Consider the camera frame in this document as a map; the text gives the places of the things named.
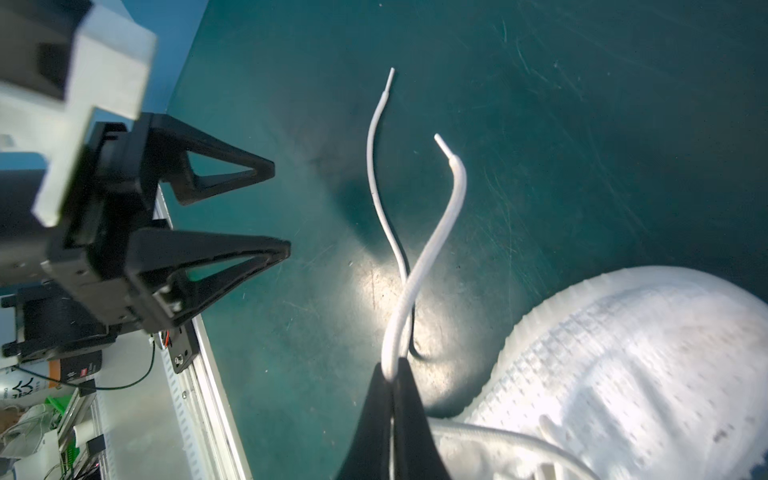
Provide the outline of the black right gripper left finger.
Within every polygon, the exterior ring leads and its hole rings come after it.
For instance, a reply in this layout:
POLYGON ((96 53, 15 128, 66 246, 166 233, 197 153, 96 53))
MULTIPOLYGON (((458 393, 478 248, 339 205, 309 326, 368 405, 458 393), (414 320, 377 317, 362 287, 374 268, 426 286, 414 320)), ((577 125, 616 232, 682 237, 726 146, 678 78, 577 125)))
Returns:
POLYGON ((338 480, 389 479, 392 440, 392 385, 381 364, 374 367, 365 402, 338 480))

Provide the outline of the white knit sneaker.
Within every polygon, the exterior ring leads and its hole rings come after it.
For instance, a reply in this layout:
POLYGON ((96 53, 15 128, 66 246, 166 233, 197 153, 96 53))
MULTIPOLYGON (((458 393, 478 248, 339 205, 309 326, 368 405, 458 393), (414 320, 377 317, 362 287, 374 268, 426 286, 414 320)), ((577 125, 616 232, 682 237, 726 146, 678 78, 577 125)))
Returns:
POLYGON ((525 315, 479 395, 430 426, 455 479, 763 479, 767 305, 680 267, 582 281, 525 315))

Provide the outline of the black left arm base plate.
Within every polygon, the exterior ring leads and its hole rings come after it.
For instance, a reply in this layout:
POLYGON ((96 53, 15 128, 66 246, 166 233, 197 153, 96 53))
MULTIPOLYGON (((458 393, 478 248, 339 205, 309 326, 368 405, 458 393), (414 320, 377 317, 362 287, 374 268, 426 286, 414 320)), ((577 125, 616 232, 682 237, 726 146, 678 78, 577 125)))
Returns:
POLYGON ((200 344, 192 320, 171 330, 157 333, 160 347, 170 358, 175 374, 181 374, 189 368, 200 354, 200 344))

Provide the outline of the white shoelace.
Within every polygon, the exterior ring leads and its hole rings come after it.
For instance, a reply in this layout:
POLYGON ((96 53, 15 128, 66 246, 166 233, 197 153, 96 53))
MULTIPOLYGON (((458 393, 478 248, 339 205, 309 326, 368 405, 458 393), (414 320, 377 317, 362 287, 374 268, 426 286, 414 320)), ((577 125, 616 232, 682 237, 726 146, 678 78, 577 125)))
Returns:
MULTIPOLYGON (((426 276, 434 265, 461 212, 467 191, 467 173, 462 159, 456 155, 440 134, 433 139, 447 159, 452 172, 452 190, 447 206, 435 230, 424 246, 415 265, 407 268, 402 248, 395 239, 380 198, 374 166, 374 145, 380 118, 390 97, 395 69, 390 68, 385 87, 373 113, 366 137, 366 172, 370 194, 379 223, 385 233, 398 266, 403 290, 387 323, 381 347, 381 366, 386 380, 393 381, 397 360, 406 358, 405 341, 413 332, 413 307, 426 276)), ((544 461, 559 465, 580 479, 595 479, 597 475, 586 464, 564 449, 545 440, 518 432, 481 427, 452 420, 429 418, 429 435, 437 434, 468 442, 499 442, 513 448, 525 449, 544 461)))

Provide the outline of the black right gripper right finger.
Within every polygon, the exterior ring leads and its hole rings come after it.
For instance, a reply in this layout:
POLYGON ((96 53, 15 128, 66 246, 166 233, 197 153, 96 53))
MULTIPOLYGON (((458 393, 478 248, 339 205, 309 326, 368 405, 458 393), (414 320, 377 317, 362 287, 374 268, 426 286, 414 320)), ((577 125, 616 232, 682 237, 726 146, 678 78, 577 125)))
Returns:
POLYGON ((394 478, 444 479, 450 475, 438 453, 424 406, 405 358, 393 382, 394 478))

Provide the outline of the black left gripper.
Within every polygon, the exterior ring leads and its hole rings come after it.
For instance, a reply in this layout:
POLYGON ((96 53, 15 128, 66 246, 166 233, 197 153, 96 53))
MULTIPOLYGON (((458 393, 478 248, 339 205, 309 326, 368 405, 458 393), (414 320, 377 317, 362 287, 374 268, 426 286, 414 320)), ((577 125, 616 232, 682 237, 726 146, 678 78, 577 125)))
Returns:
POLYGON ((31 203, 40 170, 1 174, 1 286, 52 282, 106 325, 172 330, 291 254, 267 236, 176 230, 155 215, 166 184, 184 206, 272 179, 275 164, 166 114, 100 123, 54 227, 31 203))

